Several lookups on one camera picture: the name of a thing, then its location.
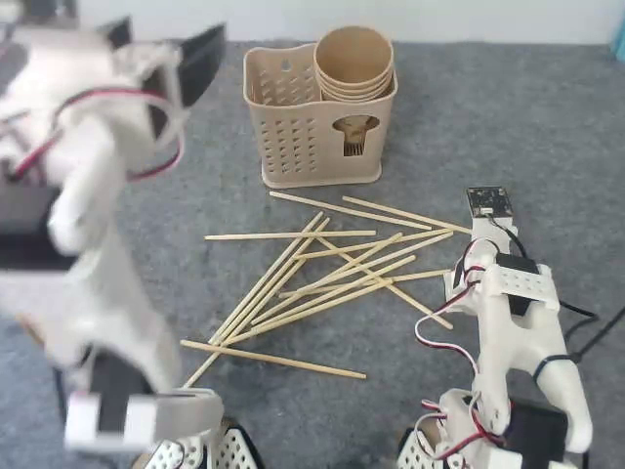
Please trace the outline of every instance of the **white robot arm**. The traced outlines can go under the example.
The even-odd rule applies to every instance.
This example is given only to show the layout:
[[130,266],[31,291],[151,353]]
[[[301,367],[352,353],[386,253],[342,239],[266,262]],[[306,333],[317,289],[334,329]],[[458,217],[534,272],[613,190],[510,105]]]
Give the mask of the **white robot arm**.
[[[510,254],[517,228],[505,190],[474,188],[468,195],[472,241],[444,278],[447,303],[437,314],[477,316],[479,359],[423,338],[419,326],[426,319],[415,332],[426,345],[465,354],[474,366],[473,389],[453,389],[437,405],[429,403],[437,438],[425,442],[427,432],[416,428],[408,442],[432,464],[425,467],[442,467],[443,461],[472,469],[574,467],[564,452],[587,451],[593,425],[577,366],[566,352],[551,270]],[[510,397],[510,369],[532,375],[552,406]],[[410,445],[404,445],[399,467],[406,457],[412,461]]]
[[[129,42],[125,28],[12,25],[0,44],[0,312],[32,327],[72,383],[68,448],[137,451],[199,435],[213,467],[222,401],[176,389],[178,345],[113,212],[129,180],[182,156],[187,109],[215,76],[224,28],[158,43]],[[173,140],[174,156],[146,169]]]

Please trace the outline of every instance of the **perforated basket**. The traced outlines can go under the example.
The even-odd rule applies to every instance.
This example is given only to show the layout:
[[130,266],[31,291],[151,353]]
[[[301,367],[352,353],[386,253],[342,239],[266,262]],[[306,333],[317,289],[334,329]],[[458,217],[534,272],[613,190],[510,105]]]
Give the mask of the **perforated basket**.
[[[376,181],[382,174],[396,77],[380,98],[368,103],[322,101],[313,51],[314,44],[307,44],[255,48],[245,55],[243,96],[256,131],[263,181],[275,189]],[[346,143],[346,133],[335,128],[349,116],[377,119],[360,145]]]

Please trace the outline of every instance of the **scattered chopsticks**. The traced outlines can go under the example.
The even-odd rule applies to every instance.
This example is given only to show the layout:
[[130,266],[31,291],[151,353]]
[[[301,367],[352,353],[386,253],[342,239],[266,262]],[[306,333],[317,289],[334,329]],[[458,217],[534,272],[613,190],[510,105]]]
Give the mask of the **scattered chopsticks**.
[[406,212],[404,210],[398,210],[396,208],[389,207],[387,205],[380,205],[379,203],[367,202],[366,200],[362,200],[361,198],[348,197],[343,195],[343,200],[346,202],[354,203],[356,205],[362,205],[363,207],[374,208],[376,210],[380,210],[382,212],[393,213],[394,215],[399,215],[400,217],[410,218],[412,220],[419,220],[420,222],[426,222],[431,225],[435,225],[437,227],[450,228],[455,232],[464,233],[466,235],[471,234],[471,230],[464,227],[459,227],[458,225],[453,225],[451,223],[442,222],[440,220],[435,220],[434,218],[424,217],[423,215],[417,215],[416,213]]
[[270,195],[276,198],[283,198],[284,200],[291,200],[292,202],[306,203],[313,207],[325,208],[326,210],[334,210],[335,212],[347,213],[348,215],[354,215],[360,218],[368,218],[370,220],[377,220],[378,222],[386,222],[394,225],[403,225],[405,227],[418,228],[420,230],[431,230],[432,227],[427,225],[421,225],[419,223],[410,222],[408,220],[401,220],[399,218],[386,217],[384,215],[378,215],[375,213],[362,212],[360,210],[352,210],[348,207],[341,207],[340,205],[333,205],[331,203],[320,202],[318,200],[312,200],[311,198],[298,197],[297,195],[290,195],[288,193],[271,191]]
[[[448,329],[452,328],[449,321],[444,318],[433,316],[433,311],[419,301],[400,290],[395,283],[401,281],[416,280],[420,278],[430,278],[442,276],[448,273],[448,270],[436,270],[420,272],[415,274],[397,275],[388,277],[391,271],[405,266],[415,261],[414,251],[431,246],[437,242],[451,237],[454,232],[470,233],[467,228],[458,225],[443,222],[411,212],[406,212],[387,205],[369,202],[366,200],[344,196],[346,202],[372,208],[397,215],[398,218],[386,215],[378,215],[376,213],[353,210],[349,207],[334,205],[327,202],[313,200],[310,198],[299,197],[282,192],[270,192],[270,195],[276,198],[282,198],[289,201],[299,202],[319,208],[325,208],[336,212],[353,215],[359,218],[375,220],[377,222],[388,223],[392,225],[400,225],[412,229],[425,230],[416,234],[397,233],[386,239],[354,244],[349,246],[337,247],[332,244],[327,237],[336,236],[355,236],[355,235],[375,235],[375,231],[324,231],[330,222],[329,218],[319,223],[322,212],[317,213],[312,220],[300,231],[295,233],[256,233],[256,234],[211,234],[205,236],[206,240],[229,240],[229,239],[270,239],[270,238],[293,238],[286,249],[271,264],[268,270],[259,278],[251,290],[241,299],[232,313],[226,318],[224,323],[209,339],[209,344],[200,344],[197,342],[182,341],[186,347],[192,347],[212,355],[204,362],[204,364],[188,379],[186,387],[193,385],[197,379],[208,369],[208,367],[217,359],[220,354],[233,355],[251,360],[261,360],[265,362],[274,362],[289,366],[300,367],[312,371],[319,371],[341,376],[348,376],[357,379],[365,379],[366,375],[353,371],[333,368],[319,364],[308,362],[298,362],[281,357],[274,357],[263,354],[255,354],[241,350],[229,348],[229,345],[241,342],[243,340],[256,337],[257,335],[269,332],[283,325],[289,324],[297,320],[303,320],[312,315],[326,311],[335,306],[347,303],[364,295],[372,293],[378,289],[386,288],[393,294],[401,298],[413,308],[421,311],[425,315],[432,316],[440,325]],[[390,249],[396,243],[407,242],[415,239],[423,239],[416,244],[411,244],[403,249],[391,252],[383,256],[375,257],[384,249]],[[326,249],[321,251],[308,252],[309,246],[313,242],[318,242]],[[350,252],[363,251],[360,255],[351,256]],[[312,259],[322,259],[329,256],[339,256],[346,263],[330,274],[322,277],[308,285],[298,288],[294,291],[280,292],[282,287],[299,272],[304,265]],[[371,268],[394,261],[386,267],[378,268],[373,271]],[[338,280],[345,277],[352,277],[360,274],[360,277],[348,282],[337,283]],[[295,305],[296,302],[307,298],[303,303]],[[267,304],[273,298],[280,298],[272,307],[266,309]]]
[[345,236],[375,236],[374,230],[360,230],[351,232],[318,232],[318,233],[250,233],[250,234],[209,234],[205,241],[231,241],[240,239],[285,239],[289,237],[345,237]]

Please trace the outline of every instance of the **basket hole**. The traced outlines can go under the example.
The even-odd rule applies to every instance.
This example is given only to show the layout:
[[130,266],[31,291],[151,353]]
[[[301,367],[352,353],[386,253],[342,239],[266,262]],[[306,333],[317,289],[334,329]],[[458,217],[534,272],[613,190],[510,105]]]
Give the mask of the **basket hole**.
[[350,115],[336,120],[332,128],[343,132],[343,156],[362,156],[366,134],[380,125],[380,119],[371,115]]

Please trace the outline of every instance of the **stack of paper cups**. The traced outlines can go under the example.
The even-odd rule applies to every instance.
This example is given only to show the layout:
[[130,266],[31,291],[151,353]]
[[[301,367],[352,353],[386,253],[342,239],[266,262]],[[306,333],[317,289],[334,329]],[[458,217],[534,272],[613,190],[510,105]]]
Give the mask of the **stack of paper cups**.
[[335,29],[323,36],[314,49],[314,72],[325,101],[375,100],[393,80],[393,45],[368,27]]

